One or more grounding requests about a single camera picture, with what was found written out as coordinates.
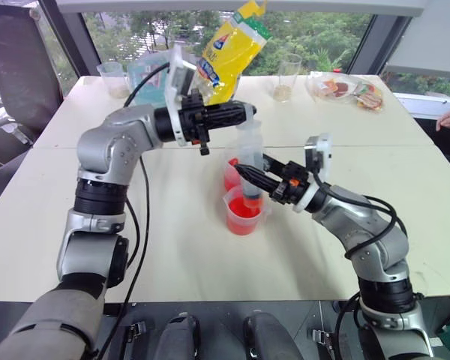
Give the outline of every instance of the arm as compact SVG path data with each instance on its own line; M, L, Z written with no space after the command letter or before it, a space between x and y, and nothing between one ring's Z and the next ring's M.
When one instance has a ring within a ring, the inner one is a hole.
M264 170L280 178L276 181L263 171L246 165L235 165L240 175L262 188L282 204L293 204L296 212L310 212L312 218L335 235L343 245L358 277L360 305L367 325L360 338L370 359L393 356L433 356L422 310L413 294L406 255L409 250L405 234L393 227L382 238L367 246L388 222L377 211L354 203L370 202L363 196L329 184L317 184L311 173L328 170L329 147L323 136L311 138L305 146L306 166L290 161L283 164L264 155ZM343 197L349 202L341 201Z
M246 109L255 111L239 101L204 106L197 91L186 95L180 80L190 78L171 71L169 81L183 91L167 99L167 108L119 109L82 135L75 203L57 261L59 284L32 304L1 342L0 360L78 360L93 354L105 292L125 276L128 240L119 233L140 155L175 140L199 143L206 155L209 130L238 125Z

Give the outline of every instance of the white table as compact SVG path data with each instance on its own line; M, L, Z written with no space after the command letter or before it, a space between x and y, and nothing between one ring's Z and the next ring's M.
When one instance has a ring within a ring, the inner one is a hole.
M272 203L272 215L240 237L224 223L223 149L145 154L151 182L150 245L135 302L345 299L357 289L340 242L307 213ZM301 163L300 148L268 152ZM31 302L57 284L56 256L73 205L73 148L30 151L0 199L0 301ZM450 295L450 166L432 145L335 147L331 183L389 201L409 231L414 290ZM144 226L137 170L129 196ZM124 234L134 232L130 219ZM120 302L134 267L108 302Z
M235 99L256 106L256 118L262 122L265 145L270 147L303 146L308 137L322 132L333 134L335 146L432 145L430 138L378 76L364 78L383 92L384 107L380 113L349 104L314 100L305 89L305 76L298 77L292 100L287 103L272 99L273 76L243 76ZM101 78L80 78L35 148L75 148L84 131L100 125L124 101L111 98ZM228 146L236 138L235 129L213 130L210 138L211 148ZM178 146L170 143L166 147Z

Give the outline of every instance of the glass cup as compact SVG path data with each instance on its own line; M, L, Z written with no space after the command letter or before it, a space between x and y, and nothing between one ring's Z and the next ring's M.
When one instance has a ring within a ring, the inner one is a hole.
M302 66L302 57L287 53L283 56L278 68L278 85L273 91L276 101L288 101L292 97L292 89Z
M104 62L97 66L97 70L112 98L126 98L130 94L122 64L117 61Z

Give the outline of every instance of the wire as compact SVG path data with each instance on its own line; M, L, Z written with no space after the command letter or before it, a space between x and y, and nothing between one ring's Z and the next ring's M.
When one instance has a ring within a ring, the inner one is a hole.
M341 308L340 313L338 314L337 322L335 323L335 333L334 333L334 352L335 352L335 360L344 360L342 358L342 354L340 351L340 326L342 324L342 320L344 319L345 313L353 304L353 302L358 301L360 297L360 292L357 292L354 296L352 296L346 304Z
M368 245L372 245L373 243L378 242L379 240L383 239L388 233L390 233L392 231L392 229L395 227L395 224L397 222L399 224L401 224L400 227L402 227L402 231L405 233L405 236L407 235L407 231L405 230L404 223L402 222L402 220L399 220L399 218L397 216L397 212L395 211L393 206L388 204L386 201L381 200L381 199L377 199L377 198L372 197L372 196L366 196L365 197L365 198L367 198L367 199L369 199L371 201L377 201L378 203L383 204L384 206L387 207L387 208L383 208L381 206L370 204L368 202L362 202L362 201L357 201L357 200L354 200L354 199L349 199L349 198L347 198L345 196L341 196L338 193L335 193L334 191L330 190L330 188L328 186L326 186L322 182L322 180L320 180L320 178L318 176L318 172L316 170L313 171L312 174L313 174L313 179L318 184L320 190L322 190L324 193L326 193L330 197L333 197L333 198L335 198L337 200L340 200L343 203L349 203L349 204L352 204L352 205L362 206L362 207L367 208L367 209L377 210L378 212L382 212L382 213L387 214L387 215L389 215L391 217L390 222L385 227L385 229L382 230L382 232L378 233L373 238L371 238L371 239L369 239L369 240L367 240L365 242L362 242L361 244L357 244L356 246L354 246L351 249L349 249L345 253L345 257L347 259L350 259L350 257L356 251L361 250L363 248L366 248Z
M140 225L138 224L137 215L135 214L134 207L130 203L130 200L127 198L127 208L130 214L132 215L133 219L133 225L135 226L135 233L136 233L136 240L135 240L135 247L133 248L132 256L130 256L130 259L127 262L127 269L130 267L130 265L134 262L135 256L137 255L138 248L140 246Z
M374 201L375 203L379 203L384 206L391 206L389 203L387 203L386 201L384 201L382 199L379 199L378 197L366 196L366 198L369 199L370 201ZM405 236L408 237L407 229L405 228L405 224L399 217L397 217L397 223L398 223L398 226L401 228L402 232L405 234Z
M107 351L108 346L112 342L113 337L115 336L117 330L119 329L120 322L122 321L123 317L125 316L125 311L126 311L128 302L130 301L130 297L132 295L132 292L134 291L135 283L137 282L137 279L140 275L140 271L142 270L143 261L145 260L147 247L149 245L149 229L150 229L149 177L147 175L147 172L145 169L145 164L143 163L143 159L141 156L139 157L139 162L140 162L140 167L142 168L142 171L143 171L143 176L145 178L145 197L146 197L146 208L147 208L146 225L145 225L145 242L143 244L142 254L140 255L140 261L138 263L138 266L136 267L135 275L133 276L132 282L127 291L127 295L125 296L125 300L123 301L123 304L120 307L120 311L118 312L117 320L115 321L115 324L113 325L112 330L110 331L108 337L105 340L105 343L103 344L100 352L98 353L97 360L101 360L104 358L105 352Z
M155 70L153 70L149 75L145 77L140 83L136 86L136 88L132 91L132 93L127 97L127 100L123 104L123 107L128 107L128 105L131 104L131 102L134 100L135 96L137 95L137 92L146 84L147 81L149 81L152 77L154 77L156 74L160 73L163 69L166 69L170 66L169 62L166 62L163 65L160 65Z
M357 329L360 329L362 326L359 322L359 311L360 311L360 301L357 300L355 303L355 307L353 308L353 321Z
M165 64L163 64L163 65L157 67L155 70L153 70L149 75L147 75L147 77L145 79L143 79L140 82L140 84L138 84L136 86L136 88L131 92L131 94L128 96L127 100L123 104L123 107L128 107L128 105L131 104L131 102L134 100L135 96L137 95L137 92L146 84L147 81L149 81L154 75L158 74L160 71L168 68L169 66L170 66L170 63L166 62ZM120 322L122 321L123 317L125 316L128 302L130 301L130 297L132 295L132 292L134 291L135 283L137 282L137 279L140 275L140 271L142 270L143 261L145 260L147 247L149 245L149 229L150 229L149 177L147 175L142 156L139 157L139 162L140 162L140 167L142 168L143 177L145 178L145 197L146 197L146 211L147 211L146 223L145 223L145 241L143 244L142 254L140 255L140 260L139 260L138 266L136 267L135 275L133 276L130 287L128 288L127 295L125 296L125 300L121 304L120 311L118 312L118 316L115 321L115 324L113 324L112 330L110 330L110 333L109 333L108 337L106 338L105 343L103 343L103 346L100 349L100 352L98 353L96 360L101 360L104 358L105 353L107 352L107 349L110 346L110 343L112 342L113 337L115 336L117 330L119 329ZM131 206L128 199L127 199L126 203L127 203L128 208L130 209L130 213L132 214L133 222L135 223L136 234L138 236L140 234L140 227L138 226L137 216L135 215L135 211L133 211L133 207ZM130 266L130 264L134 260L134 257L137 255L139 239L140 239L140 237L137 237L135 249L133 249L132 257L130 258L130 261L127 263L127 266Z

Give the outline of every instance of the window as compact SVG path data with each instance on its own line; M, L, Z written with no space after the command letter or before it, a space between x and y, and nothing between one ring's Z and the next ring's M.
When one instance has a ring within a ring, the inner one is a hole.
M71 67L70 62L67 59L62 47L59 44L55 34L50 28L50 24L47 21L43 11L41 10L38 1L30 0L0 0L0 5L13 5L24 8L34 8L37 12L35 19L38 19L37 24L40 30L40 34L45 43L46 50L50 57L55 72L58 77L58 81L61 85L63 94L66 95L77 81L77 75L74 69Z
M384 71L381 78L393 92L430 95L438 98L450 97L449 78L389 71Z
M197 60L229 11L135 11L84 13L86 25L102 62L123 65L146 53L166 50L175 42ZM271 11L263 22L273 38L245 70L245 75L271 75L280 52L303 58L303 73L345 71L357 50L371 15Z

